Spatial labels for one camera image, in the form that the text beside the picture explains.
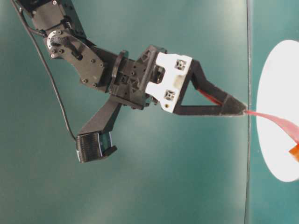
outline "orange object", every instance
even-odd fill
[[[289,151],[289,153],[292,154],[295,157],[295,159],[299,162],[299,144],[292,148]]]

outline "teal background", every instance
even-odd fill
[[[127,49],[136,59],[155,44],[194,57],[211,82],[248,101],[245,0],[73,3],[99,47]],[[180,117],[159,105],[125,107],[112,135],[118,151],[79,164],[44,67],[4,0],[0,33],[0,223],[243,223],[246,116]],[[108,95],[79,85],[67,62],[46,58],[77,132]],[[209,104],[193,88],[186,98]]]
[[[299,38],[298,8],[297,0],[250,2],[253,109],[256,108],[258,82],[268,54],[279,42]],[[258,142],[256,119],[252,118],[247,223],[299,223],[298,190],[299,182],[281,182],[266,167]]]

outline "square hole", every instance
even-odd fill
[[[164,98],[167,99],[167,100],[169,100],[169,101],[173,101],[175,95],[176,94],[175,94],[174,91],[166,90]]]
[[[178,59],[177,62],[176,62],[176,65],[175,65],[174,67],[175,67],[176,69],[178,69],[178,70],[182,70],[182,71],[183,71],[183,70],[185,69],[186,63],[187,63],[187,62]]]

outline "red strip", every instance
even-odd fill
[[[210,96],[209,94],[207,94],[206,92],[203,92],[201,89],[197,89],[204,97],[206,97],[208,100],[212,101],[213,103],[217,104],[217,105],[222,105],[222,103],[217,100],[216,98]]]

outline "white disc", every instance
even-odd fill
[[[257,93],[256,111],[287,119],[299,126],[299,42],[282,41],[269,54]],[[265,162],[281,181],[299,180],[299,162],[289,153],[296,143],[276,124],[257,117]]]

